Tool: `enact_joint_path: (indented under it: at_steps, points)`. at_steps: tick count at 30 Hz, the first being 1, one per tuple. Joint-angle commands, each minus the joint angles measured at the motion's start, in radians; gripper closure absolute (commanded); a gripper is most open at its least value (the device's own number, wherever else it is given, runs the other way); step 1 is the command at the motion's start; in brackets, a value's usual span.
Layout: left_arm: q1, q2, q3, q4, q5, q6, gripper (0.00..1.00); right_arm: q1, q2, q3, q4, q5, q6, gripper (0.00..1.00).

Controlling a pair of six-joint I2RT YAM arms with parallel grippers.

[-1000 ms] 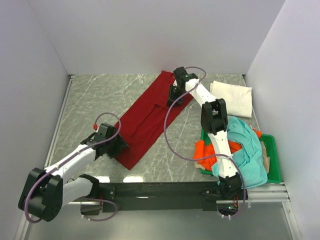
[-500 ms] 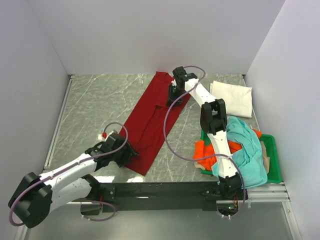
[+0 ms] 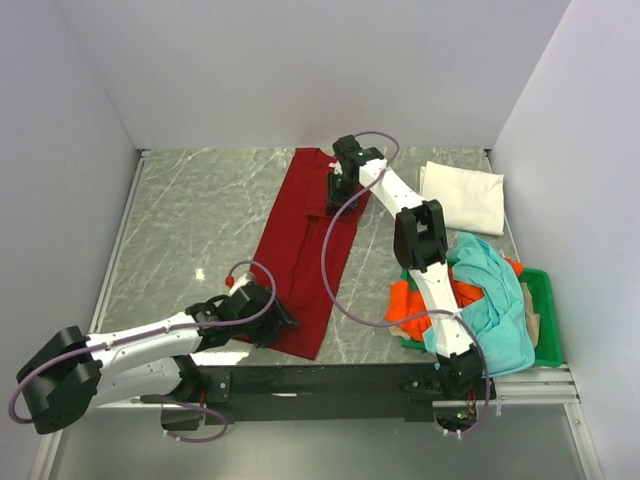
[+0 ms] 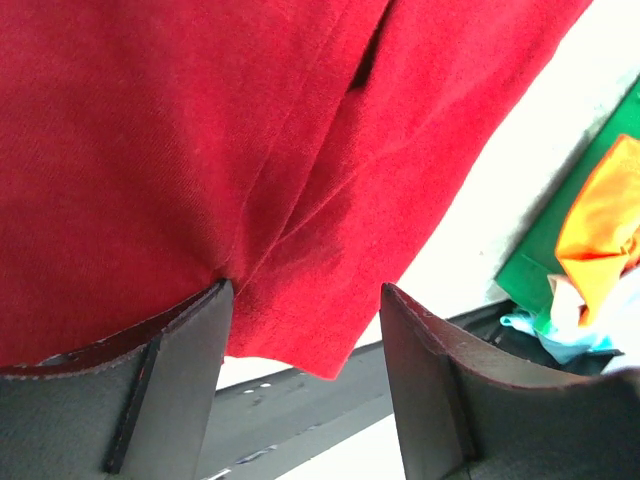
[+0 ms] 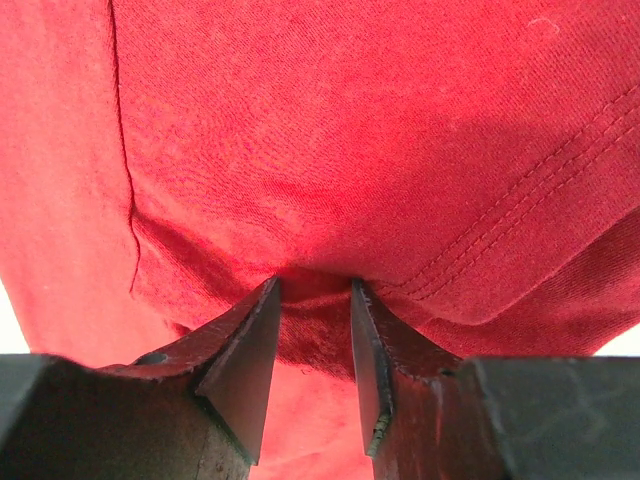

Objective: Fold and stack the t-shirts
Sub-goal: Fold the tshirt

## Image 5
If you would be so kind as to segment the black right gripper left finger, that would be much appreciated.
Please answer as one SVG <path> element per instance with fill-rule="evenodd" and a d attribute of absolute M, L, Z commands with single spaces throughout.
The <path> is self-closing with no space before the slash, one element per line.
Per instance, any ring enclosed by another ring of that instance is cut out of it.
<path fill-rule="evenodd" d="M 280 325 L 269 279 L 129 365 L 1 359 L 5 479 L 245 479 L 260 457 Z"/>

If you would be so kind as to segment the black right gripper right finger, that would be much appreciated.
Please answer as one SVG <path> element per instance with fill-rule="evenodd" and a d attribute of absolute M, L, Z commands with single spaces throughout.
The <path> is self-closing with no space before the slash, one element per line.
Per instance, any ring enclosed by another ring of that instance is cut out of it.
<path fill-rule="evenodd" d="M 635 479 L 639 362 L 463 360 L 352 284 L 365 453 L 378 479 Z"/>

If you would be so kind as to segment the red t shirt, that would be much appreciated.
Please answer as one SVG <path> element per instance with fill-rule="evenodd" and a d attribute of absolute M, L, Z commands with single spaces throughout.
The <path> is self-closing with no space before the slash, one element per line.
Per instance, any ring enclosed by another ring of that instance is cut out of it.
<path fill-rule="evenodd" d="M 281 279 L 257 479 L 367 479 L 367 281 L 441 347 L 639 321 L 635 1 L 5 1 L 1 279 L 30 349 L 128 363 Z"/>

